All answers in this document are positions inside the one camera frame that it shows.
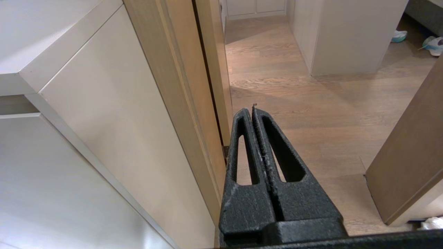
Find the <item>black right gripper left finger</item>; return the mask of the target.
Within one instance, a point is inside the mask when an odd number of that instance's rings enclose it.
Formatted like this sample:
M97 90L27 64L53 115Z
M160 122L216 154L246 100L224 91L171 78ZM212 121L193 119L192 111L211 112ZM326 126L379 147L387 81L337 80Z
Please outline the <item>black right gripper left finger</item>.
M245 141L251 185L237 182L240 137ZM243 108L234 115L227 156L219 219L221 247L248 247L263 242L262 230L276 221L267 181L251 115L247 108Z

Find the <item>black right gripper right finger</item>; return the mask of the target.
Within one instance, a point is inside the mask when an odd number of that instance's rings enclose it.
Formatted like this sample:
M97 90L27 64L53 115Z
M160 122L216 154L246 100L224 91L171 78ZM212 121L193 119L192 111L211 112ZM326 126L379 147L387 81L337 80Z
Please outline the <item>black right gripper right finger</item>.
M347 238L342 215L275 120L256 107L252 115L276 218L264 243Z

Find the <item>brown wooden room door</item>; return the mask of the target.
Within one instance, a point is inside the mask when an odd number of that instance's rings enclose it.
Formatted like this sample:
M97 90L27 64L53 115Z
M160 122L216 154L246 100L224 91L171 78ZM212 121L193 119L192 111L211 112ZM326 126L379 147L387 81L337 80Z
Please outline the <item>brown wooden room door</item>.
M366 178L379 215L390 226L405 224L443 194L443 57L378 151Z

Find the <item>white crumpled cloth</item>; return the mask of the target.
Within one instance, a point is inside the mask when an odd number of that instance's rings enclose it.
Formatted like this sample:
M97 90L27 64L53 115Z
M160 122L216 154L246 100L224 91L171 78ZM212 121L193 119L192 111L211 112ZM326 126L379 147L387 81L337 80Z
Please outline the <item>white crumpled cloth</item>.
M443 230L443 216L426 219L418 230Z

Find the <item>white sideboard cabinet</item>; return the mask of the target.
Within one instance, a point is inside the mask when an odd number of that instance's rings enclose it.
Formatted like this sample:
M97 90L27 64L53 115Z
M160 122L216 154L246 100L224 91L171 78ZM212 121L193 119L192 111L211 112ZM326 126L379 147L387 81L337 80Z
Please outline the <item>white sideboard cabinet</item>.
M0 0L0 118L40 113L172 249L209 214L122 0Z

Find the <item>white and teal sneaker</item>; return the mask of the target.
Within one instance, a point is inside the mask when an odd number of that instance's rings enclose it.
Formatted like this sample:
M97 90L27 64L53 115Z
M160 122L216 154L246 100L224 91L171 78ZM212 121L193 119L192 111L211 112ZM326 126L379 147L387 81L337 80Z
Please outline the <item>white and teal sneaker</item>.
M434 57L440 57L443 53L443 37L430 36L425 39L420 49L425 49Z
M406 30L395 30L391 43L400 43L406 39L408 32Z

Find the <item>white cabinet door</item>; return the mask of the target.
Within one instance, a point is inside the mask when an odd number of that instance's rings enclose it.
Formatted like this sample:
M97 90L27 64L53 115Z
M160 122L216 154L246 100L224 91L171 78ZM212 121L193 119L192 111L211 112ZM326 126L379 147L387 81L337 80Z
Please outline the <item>white cabinet door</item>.
M0 118L0 249L172 249L40 113Z

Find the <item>white wardrobe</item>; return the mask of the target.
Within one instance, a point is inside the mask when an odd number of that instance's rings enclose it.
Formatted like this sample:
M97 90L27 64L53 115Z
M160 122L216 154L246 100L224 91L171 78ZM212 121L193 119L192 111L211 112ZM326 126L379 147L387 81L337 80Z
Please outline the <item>white wardrobe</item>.
M286 12L287 0L226 0L229 20L280 16Z

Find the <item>wooden door frame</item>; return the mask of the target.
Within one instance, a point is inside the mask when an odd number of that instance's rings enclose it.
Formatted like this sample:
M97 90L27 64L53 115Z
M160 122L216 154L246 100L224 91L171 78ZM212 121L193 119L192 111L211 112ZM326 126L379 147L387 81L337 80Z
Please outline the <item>wooden door frame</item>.
M123 0L215 226L232 125L220 0Z

